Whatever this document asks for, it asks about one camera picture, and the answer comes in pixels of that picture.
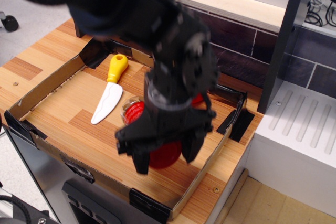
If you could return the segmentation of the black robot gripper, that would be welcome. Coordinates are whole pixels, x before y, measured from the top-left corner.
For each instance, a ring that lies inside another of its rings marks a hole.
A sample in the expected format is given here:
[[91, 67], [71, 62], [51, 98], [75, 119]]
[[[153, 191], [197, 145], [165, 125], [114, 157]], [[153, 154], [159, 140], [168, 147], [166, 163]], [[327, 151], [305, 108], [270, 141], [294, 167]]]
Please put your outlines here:
[[196, 158], [216, 116], [208, 91], [199, 93], [205, 109], [193, 107], [193, 98], [181, 104], [162, 103], [157, 89], [145, 88], [142, 115], [115, 134], [118, 153], [132, 156], [138, 174], [148, 174], [150, 153], [165, 143], [181, 141], [185, 161], [190, 163]]

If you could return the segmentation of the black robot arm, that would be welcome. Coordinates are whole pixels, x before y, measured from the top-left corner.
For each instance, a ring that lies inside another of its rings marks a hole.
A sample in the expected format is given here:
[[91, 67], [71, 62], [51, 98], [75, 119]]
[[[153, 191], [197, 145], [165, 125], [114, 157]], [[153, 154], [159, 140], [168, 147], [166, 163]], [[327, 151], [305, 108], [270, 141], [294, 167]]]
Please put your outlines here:
[[151, 152], [168, 142], [181, 141], [185, 160], [195, 159], [212, 130], [207, 92], [218, 80], [210, 32], [197, 17], [176, 0], [28, 1], [66, 4], [84, 33], [152, 53], [144, 111], [115, 135], [118, 152], [132, 156], [138, 173], [148, 173]]

